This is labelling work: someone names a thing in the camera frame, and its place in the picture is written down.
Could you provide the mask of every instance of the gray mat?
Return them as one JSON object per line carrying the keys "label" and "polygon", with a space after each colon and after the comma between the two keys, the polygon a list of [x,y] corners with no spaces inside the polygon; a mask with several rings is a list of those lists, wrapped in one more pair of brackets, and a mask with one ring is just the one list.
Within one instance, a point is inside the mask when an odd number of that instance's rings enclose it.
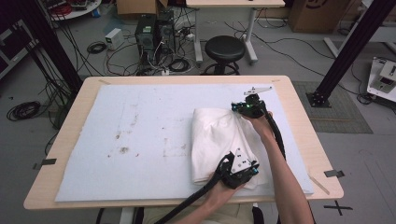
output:
{"label": "gray mat", "polygon": [[329,98],[331,108],[312,107],[307,92],[314,92],[319,82],[292,82],[312,126],[318,133],[373,133],[346,91],[336,87]]}

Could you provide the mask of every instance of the white box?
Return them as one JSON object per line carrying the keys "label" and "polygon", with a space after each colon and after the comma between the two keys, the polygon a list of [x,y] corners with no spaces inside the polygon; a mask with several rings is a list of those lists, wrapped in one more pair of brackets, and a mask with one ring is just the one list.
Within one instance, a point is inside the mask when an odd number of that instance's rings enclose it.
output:
{"label": "white box", "polygon": [[108,35],[105,36],[107,47],[111,50],[117,49],[124,42],[122,30],[115,28]]}

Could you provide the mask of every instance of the floor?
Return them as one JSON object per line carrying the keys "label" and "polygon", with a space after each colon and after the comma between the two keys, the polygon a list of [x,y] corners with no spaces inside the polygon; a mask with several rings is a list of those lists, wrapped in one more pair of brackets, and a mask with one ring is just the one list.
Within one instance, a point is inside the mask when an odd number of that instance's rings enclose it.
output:
{"label": "floor", "polygon": [[[101,7],[102,16],[92,18],[90,15],[76,18],[67,24],[70,32],[78,43],[80,51],[87,55],[87,48],[94,41],[104,41],[104,36],[113,28],[121,28],[125,35],[132,35],[135,21],[122,20],[117,16],[112,6]],[[253,65],[248,59],[242,59],[238,64],[243,75],[287,75],[296,81],[321,81],[332,65],[333,59],[319,55],[332,56],[324,42],[324,36],[329,36],[340,45],[344,36],[337,33],[331,35],[310,35],[293,33],[289,26],[281,26],[282,21],[259,20],[255,25],[254,33],[267,42],[253,38],[252,43],[258,54],[259,62]],[[186,18],[178,21],[180,28],[189,22]],[[229,23],[235,29],[243,29],[240,23]],[[61,29],[56,29],[65,51],[71,62],[76,65],[76,56],[70,42],[64,37]],[[206,40],[213,35],[234,35],[235,31],[223,22],[208,22],[203,24],[201,39]],[[274,52],[269,46],[279,52],[288,54],[298,63],[316,72],[301,67],[291,57]],[[184,46],[186,56],[193,57],[192,44]],[[354,62],[353,74],[361,80],[361,91],[365,92],[373,57],[385,57],[396,60],[385,45],[369,43]],[[135,46],[125,48],[111,59],[114,71],[123,72],[121,66],[129,66],[137,62],[138,53]],[[107,72],[103,67],[105,54],[92,54],[88,62],[102,75]],[[197,75],[202,72],[211,61],[204,55],[204,64],[201,68],[192,68],[183,75]],[[83,67],[78,72],[81,77],[90,76]],[[341,83],[350,91],[357,92],[359,81],[352,76],[349,69]],[[47,116],[23,121],[9,121],[6,118],[8,110],[14,105],[28,101],[45,103],[48,97],[42,90],[46,81],[40,70],[30,57],[26,57],[0,80],[0,223],[93,223],[99,209],[56,210],[56,211],[28,211],[23,208],[23,201],[32,186],[38,173],[34,164],[45,158],[45,148],[48,141],[57,130]],[[396,223],[396,114],[388,107],[370,104],[362,105],[356,96],[349,94],[353,99],[371,129],[373,134],[345,134],[345,133],[318,133],[329,160],[336,170],[342,170],[346,176],[340,178],[345,196],[338,200],[340,206],[350,207],[353,210],[324,208],[324,205],[334,205],[335,201],[311,202],[312,211],[317,223]],[[277,211],[273,203],[259,203],[263,210],[266,223],[276,223]],[[102,223],[119,223],[120,208],[106,209]]]}

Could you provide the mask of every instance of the white cloth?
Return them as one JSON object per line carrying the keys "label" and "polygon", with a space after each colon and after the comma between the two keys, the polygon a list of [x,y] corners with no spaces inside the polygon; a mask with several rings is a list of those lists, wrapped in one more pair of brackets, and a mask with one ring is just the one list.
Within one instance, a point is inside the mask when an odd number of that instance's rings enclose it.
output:
{"label": "white cloth", "polygon": [[[198,108],[192,119],[192,180],[195,184],[204,184],[220,160],[240,148],[250,161],[258,161],[244,135],[244,129],[251,124],[232,110],[219,108]],[[258,175],[253,176],[245,185],[254,189],[260,183]]]}

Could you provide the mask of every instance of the black stool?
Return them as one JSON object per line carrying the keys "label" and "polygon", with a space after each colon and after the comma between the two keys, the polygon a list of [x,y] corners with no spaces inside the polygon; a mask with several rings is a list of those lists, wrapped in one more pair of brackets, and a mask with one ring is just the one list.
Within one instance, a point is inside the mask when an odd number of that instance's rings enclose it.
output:
{"label": "black stool", "polygon": [[[242,41],[233,36],[215,36],[206,42],[205,52],[216,63],[209,65],[202,75],[208,75],[207,70],[213,66],[215,67],[214,75],[230,75],[233,73],[239,75],[239,66],[236,61],[245,55],[245,46]],[[230,67],[233,71],[225,74],[225,67]]]}

